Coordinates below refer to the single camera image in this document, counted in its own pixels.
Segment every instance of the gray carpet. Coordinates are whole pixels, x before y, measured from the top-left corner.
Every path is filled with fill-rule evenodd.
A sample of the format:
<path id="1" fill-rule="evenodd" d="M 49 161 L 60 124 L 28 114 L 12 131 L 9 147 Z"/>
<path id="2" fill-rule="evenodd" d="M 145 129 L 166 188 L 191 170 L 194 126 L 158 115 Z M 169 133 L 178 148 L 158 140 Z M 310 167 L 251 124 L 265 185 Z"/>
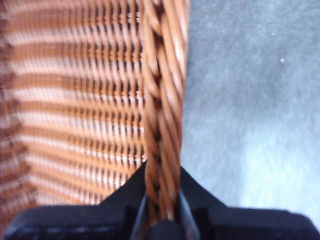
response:
<path id="1" fill-rule="evenodd" d="M 320 1 L 194 0 L 189 37 L 182 165 L 320 229 Z"/>

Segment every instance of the wicker weave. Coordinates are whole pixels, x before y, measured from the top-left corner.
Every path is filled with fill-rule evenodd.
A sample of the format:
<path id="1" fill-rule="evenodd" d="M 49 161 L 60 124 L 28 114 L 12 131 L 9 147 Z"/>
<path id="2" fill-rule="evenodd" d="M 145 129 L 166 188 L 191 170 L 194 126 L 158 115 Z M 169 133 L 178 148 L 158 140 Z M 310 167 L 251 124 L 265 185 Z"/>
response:
<path id="1" fill-rule="evenodd" d="M 152 4 L 149 0 L 2 2 L 2 231 L 17 213 L 32 206 L 98 204 L 146 160 L 143 76 L 147 80 L 150 76 L 142 70 L 142 55 L 150 50 L 142 47 L 146 37 L 142 18 L 149 20 L 144 26 L 150 24 L 151 31 L 157 24 L 171 28 L 165 34 L 173 34 L 175 45 L 169 46 L 176 51 L 173 57 L 184 54 L 168 62 L 175 64 L 170 71 L 179 98 L 177 106 L 171 101 L 174 109 L 168 114 L 178 110 L 179 116 L 169 128 L 178 131 L 174 151 L 180 151 L 188 4 L 182 0 Z M 181 11 L 168 10 L 172 4 L 174 11 Z M 145 8 L 150 14 L 143 16 Z M 175 14 L 178 18 L 172 21 Z M 164 18 L 162 24 L 162 16 L 169 16 L 169 21 Z M 181 29 L 178 36 L 174 28 Z M 169 38 L 155 34 L 162 39 L 155 45 L 157 58 L 159 49 L 162 53 L 171 49 L 161 47 Z M 148 134 L 154 136 L 155 130 Z M 173 160 L 172 172 L 179 180 L 179 152 Z M 172 201 L 178 188 L 176 182 Z"/>

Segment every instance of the brown wicker strand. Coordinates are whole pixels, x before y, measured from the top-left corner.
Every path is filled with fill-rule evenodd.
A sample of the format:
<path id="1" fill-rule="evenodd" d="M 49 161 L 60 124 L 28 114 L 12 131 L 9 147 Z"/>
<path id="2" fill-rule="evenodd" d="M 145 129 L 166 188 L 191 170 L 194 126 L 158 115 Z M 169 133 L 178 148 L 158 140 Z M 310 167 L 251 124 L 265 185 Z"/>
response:
<path id="1" fill-rule="evenodd" d="M 143 4 L 145 183 L 153 225 L 174 221 L 177 214 L 190 3 L 143 0 Z"/>

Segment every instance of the woven rattan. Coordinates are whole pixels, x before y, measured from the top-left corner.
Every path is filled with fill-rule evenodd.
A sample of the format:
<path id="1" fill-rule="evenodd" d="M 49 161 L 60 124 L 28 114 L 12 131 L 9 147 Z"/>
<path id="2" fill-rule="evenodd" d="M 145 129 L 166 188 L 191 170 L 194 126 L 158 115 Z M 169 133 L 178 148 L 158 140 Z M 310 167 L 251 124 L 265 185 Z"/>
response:
<path id="1" fill-rule="evenodd" d="M 2 231 L 29 207 L 100 203 L 147 158 L 151 219 L 175 219 L 188 9 L 1 2 Z"/>

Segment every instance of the twisted wicker rim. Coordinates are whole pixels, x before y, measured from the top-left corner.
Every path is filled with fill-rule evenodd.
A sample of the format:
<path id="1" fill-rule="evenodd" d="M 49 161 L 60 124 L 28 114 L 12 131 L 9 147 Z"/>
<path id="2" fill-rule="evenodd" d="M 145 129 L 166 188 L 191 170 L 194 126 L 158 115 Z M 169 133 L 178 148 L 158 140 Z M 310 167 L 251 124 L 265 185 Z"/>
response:
<path id="1" fill-rule="evenodd" d="M 177 219 L 190 1 L 144 0 L 143 5 L 145 184 L 154 225 Z"/>

